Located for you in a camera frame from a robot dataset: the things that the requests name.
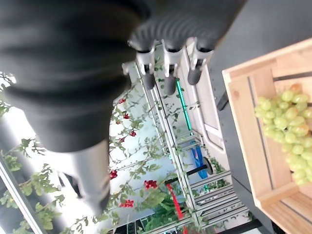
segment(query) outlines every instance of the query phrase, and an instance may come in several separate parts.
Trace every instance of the red berry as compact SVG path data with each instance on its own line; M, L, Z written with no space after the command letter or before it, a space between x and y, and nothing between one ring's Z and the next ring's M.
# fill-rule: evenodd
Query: red berry
M117 177L117 171L116 171L116 170L112 170L112 171L110 172L110 174L109 174L109 177L110 177L111 179L116 178L116 177Z
M125 138L126 138L126 137L120 138L120 139L119 139L119 142L120 142L120 143L125 142Z
M130 136L135 137L136 135L137 135L137 134L135 133L134 130L132 130L132 131L130 132Z
M122 98L122 99L120 99L120 100L118 101L118 103L121 104L121 103L123 103L123 102L125 102L125 101L126 101L126 99L125 99L125 98Z

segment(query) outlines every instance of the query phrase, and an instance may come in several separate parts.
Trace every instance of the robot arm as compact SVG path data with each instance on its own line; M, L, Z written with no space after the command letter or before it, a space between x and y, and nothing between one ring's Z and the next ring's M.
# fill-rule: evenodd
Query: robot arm
M5 95L25 112L55 157L83 163L83 168L77 166L68 173L78 177L82 196L104 208L109 196L106 168L112 102L127 85L121 64L134 60L137 52L145 84L152 89L154 41L163 39L166 91L174 93L179 53L187 38L198 39L191 69L200 74L208 59L203 53L214 50L245 1L0 3L0 70L17 80ZM92 160L100 164L94 167ZM88 171L100 171L89 174L97 177L93 187L86 179Z

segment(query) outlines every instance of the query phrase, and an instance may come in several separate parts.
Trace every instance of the climbing vine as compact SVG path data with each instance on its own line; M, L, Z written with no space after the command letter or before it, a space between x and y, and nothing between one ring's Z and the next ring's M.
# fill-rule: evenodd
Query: climbing vine
M4 87L11 85L11 76L2 73L2 83L1 90ZM121 163L124 160L129 159L130 157L136 155L137 153L144 155L144 160L137 161L135 164L131 165L129 169L129 178L127 181L120 185L120 190L114 194L111 194L108 205L99 216L83 216L82 218L76 219L76 221L70 226L65 228L60 234L73 234L73 233L84 233L84 227L88 226L90 222L96 224L107 219L110 219L113 226L116 226L120 220L117 208L122 207L125 209L134 208L136 211L142 211L145 209L153 209L166 198L167 194L161 190L162 185L165 180L168 180L172 177L175 177L174 172L168 172L168 174L159 179L158 181L153 181L153 186L147 188L145 183L142 183L141 188L133 188L131 186L132 180L140 180L147 172L154 172L158 170L161 166L157 164L151 164L150 161L155 159L160 159L164 156L162 149L159 146L159 141L164 139L165 133L162 133L158 136L146 137L144 143L138 140L138 145L134 151L130 152L126 147L124 147L124 142L128 138L137 137L139 131L143 128L144 123L147 119L151 117L152 110L155 108L160 108L158 103L155 103L154 106L150 107L146 104L143 105L143 114L140 116L132 115L131 108L138 106L140 101L145 98L142 95L136 95L137 99L133 99L133 92L137 92L137 84L140 84L140 80L133 82L131 89L125 93L118 101L114 103L113 112L111 117L111 124L121 125L122 130L115 134L114 136L109 137L109 152L113 150L119 150L123 154L123 159L110 158L113 165L108 168L111 173L111 179L114 179L118 176L120 170L126 169L127 166L115 168L116 165ZM11 106L0 100L0 116L3 116L11 109ZM168 115L171 117L173 122L177 121L178 115L182 113L181 108L170 108ZM8 152L1 152L1 156L5 159L9 169L12 172L16 172L22 168L22 164L19 162L19 158L16 153L21 152L25 157L31 157L32 153L37 155L44 155L45 149L41 147L40 143L34 139L22 139L21 144L17 147L11 149ZM60 216L61 213L56 211L57 206L63 206L66 203L64 196L60 191L53 185L50 181L49 176L52 173L52 169L48 164L44 164L42 170L30 176L30 178L19 184L20 189L25 194L25 196L30 196L32 193L36 195L43 195L45 193L53 193L55 199L48 204L37 203L35 207L35 213L38 219L42 222L44 229L52 230L53 229L53 219ZM141 202L132 201L129 199L130 196L138 194L143 200ZM8 191L4 192L0 198L0 203L7 208L16 209L17 205L12 199ZM102 229L99 230L99 233L104 234L108 230ZM26 220L23 220L19 228L13 230L14 234L30 234L32 230Z

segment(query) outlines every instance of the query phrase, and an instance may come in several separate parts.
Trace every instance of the black rubber fingertip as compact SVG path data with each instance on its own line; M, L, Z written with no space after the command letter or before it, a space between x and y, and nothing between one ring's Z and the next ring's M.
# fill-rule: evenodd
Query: black rubber fingertip
M213 167L211 166L211 163L209 162L209 160L205 157L203 157L203 164L207 165L207 173L209 175L213 175L214 174Z
M176 77L169 76L165 77L165 94L172 95L176 91Z
M195 70L190 69L189 75L187 77L189 84L196 85L199 82L200 75L201 75L201 71L199 69L195 69Z
M145 87L150 90L153 89L155 86L155 76L154 74L146 74L142 76L143 83Z

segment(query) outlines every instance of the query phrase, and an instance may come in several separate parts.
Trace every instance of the red flower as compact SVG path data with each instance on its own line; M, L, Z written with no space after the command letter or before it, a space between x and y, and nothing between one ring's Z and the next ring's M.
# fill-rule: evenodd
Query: red flower
M132 208L133 207L133 203L134 203L133 200L126 200L125 203L121 203L119 206L120 207L130 207L130 208Z
M120 139L119 139L119 142L120 142L120 143L125 142L125 138L126 138L126 137L120 138Z
M134 130L132 130L132 131L130 132L130 136L135 137L136 135L137 135L137 134L135 133Z
M144 181L144 185L145 185L146 190L149 188L156 189L157 188L157 181L156 180Z
M116 171L116 170L112 170L112 171L110 172L110 174L109 174L109 177L110 177L111 179L116 178L116 177L117 177L117 171Z
M125 99L125 98L122 98L122 99L120 99L120 100L118 101L118 103L121 104L121 103L123 103L123 102L125 102L125 101L126 101L126 99Z

